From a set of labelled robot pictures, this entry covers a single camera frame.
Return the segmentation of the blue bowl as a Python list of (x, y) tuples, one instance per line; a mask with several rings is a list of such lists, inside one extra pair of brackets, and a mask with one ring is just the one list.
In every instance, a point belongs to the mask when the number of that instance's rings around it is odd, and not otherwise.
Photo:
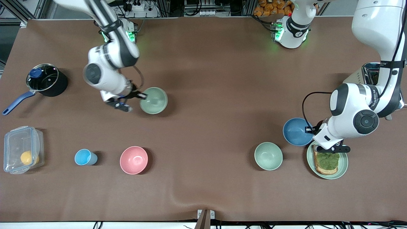
[(308, 123), (303, 118), (289, 119), (283, 126), (283, 136), (288, 143), (294, 146), (304, 146), (312, 142), (313, 134), (306, 132)]

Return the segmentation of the light green bowl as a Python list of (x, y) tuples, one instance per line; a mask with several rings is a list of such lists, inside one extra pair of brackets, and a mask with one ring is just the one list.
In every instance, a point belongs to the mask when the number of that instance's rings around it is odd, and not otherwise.
[(273, 171), (282, 165), (283, 153), (273, 142), (262, 142), (254, 151), (254, 159), (263, 170)]
[(160, 87), (149, 87), (144, 93), (147, 95), (145, 100), (140, 100), (141, 110), (147, 114), (161, 113), (168, 104), (168, 97)]

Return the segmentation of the pink bowl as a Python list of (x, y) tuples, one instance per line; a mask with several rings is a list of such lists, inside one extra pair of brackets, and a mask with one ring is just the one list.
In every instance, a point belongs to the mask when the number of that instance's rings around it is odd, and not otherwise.
[(131, 146), (120, 157), (120, 167), (124, 173), (136, 175), (142, 173), (148, 164), (148, 155), (144, 148)]

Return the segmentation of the green lettuce leaf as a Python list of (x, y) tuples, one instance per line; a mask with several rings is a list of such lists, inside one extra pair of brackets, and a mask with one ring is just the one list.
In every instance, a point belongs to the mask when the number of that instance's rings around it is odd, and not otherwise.
[(317, 166), (323, 170), (334, 170), (338, 167), (340, 155), (338, 153), (316, 153)]

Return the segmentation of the light green plate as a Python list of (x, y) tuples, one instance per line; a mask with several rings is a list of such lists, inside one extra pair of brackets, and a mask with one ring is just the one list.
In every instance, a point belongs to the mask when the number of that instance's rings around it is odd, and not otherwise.
[(316, 171), (316, 166), (314, 165), (314, 152), (316, 152), (316, 146), (317, 144), (315, 142), (312, 142), (311, 145), (307, 149), (307, 162), (311, 170), (319, 177), (328, 179), (328, 180), (334, 180), (342, 177), (345, 172), (347, 171), (348, 168), (348, 157), (347, 154), (345, 153), (338, 153), (340, 155), (340, 160), (338, 164), (338, 171), (336, 174), (333, 175), (323, 175), (320, 174)]

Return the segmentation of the toast slice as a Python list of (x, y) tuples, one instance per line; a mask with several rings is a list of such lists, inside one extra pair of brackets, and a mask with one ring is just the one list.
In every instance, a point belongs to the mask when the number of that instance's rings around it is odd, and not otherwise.
[(319, 167), (317, 166), (317, 163), (316, 163), (316, 153), (317, 153), (317, 152), (314, 152), (314, 165), (316, 166), (316, 171), (317, 171), (318, 173), (320, 173), (320, 174), (323, 174), (323, 175), (333, 175), (333, 174), (336, 174), (337, 171), (338, 171), (338, 168), (336, 168), (336, 169), (334, 169), (334, 170), (323, 170), (323, 169), (321, 169), (321, 168), (319, 168)]

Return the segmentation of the glass lid with blue knob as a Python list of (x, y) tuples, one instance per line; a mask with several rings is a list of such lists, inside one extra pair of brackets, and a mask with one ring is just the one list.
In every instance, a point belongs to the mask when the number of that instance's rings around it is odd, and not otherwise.
[(31, 90), (43, 91), (49, 89), (59, 76), (59, 70), (52, 64), (39, 64), (33, 67), (27, 77), (26, 85)]

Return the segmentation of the light blue cup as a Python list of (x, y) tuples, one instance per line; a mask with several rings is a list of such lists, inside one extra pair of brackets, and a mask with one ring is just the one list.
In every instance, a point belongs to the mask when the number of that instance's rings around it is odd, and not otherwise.
[(95, 153), (89, 151), (88, 149), (79, 150), (75, 157), (74, 161), (77, 165), (94, 165), (98, 160), (98, 157)]

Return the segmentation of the beige and chrome toaster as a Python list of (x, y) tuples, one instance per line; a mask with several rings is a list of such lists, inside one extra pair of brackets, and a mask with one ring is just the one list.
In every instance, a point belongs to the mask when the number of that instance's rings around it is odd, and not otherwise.
[(362, 65), (361, 69), (348, 76), (343, 83), (376, 85), (378, 83), (379, 67), (379, 63), (366, 63)]

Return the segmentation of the white power strip with plugs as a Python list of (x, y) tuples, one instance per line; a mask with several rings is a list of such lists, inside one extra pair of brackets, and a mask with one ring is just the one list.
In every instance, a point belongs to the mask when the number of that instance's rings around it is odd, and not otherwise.
[(146, 0), (122, 0), (124, 12), (151, 11), (152, 7)]

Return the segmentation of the yellow lemon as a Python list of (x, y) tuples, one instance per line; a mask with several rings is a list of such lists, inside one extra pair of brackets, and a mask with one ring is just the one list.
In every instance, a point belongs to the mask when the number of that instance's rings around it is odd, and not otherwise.
[(32, 153), (32, 151), (28, 150), (21, 154), (20, 160), (23, 165), (27, 166), (34, 166), (39, 163), (40, 156), (38, 153)]

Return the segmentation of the clear plastic lidded container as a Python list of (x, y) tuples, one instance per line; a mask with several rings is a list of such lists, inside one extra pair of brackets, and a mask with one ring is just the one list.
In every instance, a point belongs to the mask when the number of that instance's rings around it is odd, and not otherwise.
[[(23, 165), (20, 156), (25, 151), (38, 153), (39, 163)], [(4, 171), (10, 174), (23, 174), (45, 163), (43, 132), (34, 127), (22, 126), (6, 133), (4, 137)]]

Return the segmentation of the bag of orange snacks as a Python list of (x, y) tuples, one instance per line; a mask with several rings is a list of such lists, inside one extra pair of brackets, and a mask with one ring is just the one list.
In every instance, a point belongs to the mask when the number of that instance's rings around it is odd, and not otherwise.
[(290, 16), (295, 9), (291, 0), (257, 0), (253, 14), (257, 17), (266, 17), (274, 14)]

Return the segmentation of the aluminium frame strut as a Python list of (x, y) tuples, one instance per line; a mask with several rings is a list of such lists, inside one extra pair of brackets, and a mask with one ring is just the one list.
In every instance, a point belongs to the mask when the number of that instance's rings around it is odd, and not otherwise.
[(45, 19), (52, 0), (0, 0), (0, 26), (26, 25), (30, 19)]

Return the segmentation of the metal table edge bracket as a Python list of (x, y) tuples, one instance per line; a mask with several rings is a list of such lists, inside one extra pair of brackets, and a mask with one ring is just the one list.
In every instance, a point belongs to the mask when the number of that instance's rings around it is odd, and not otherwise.
[(198, 210), (198, 220), (195, 229), (210, 229), (211, 220), (215, 219), (215, 211), (213, 210)]

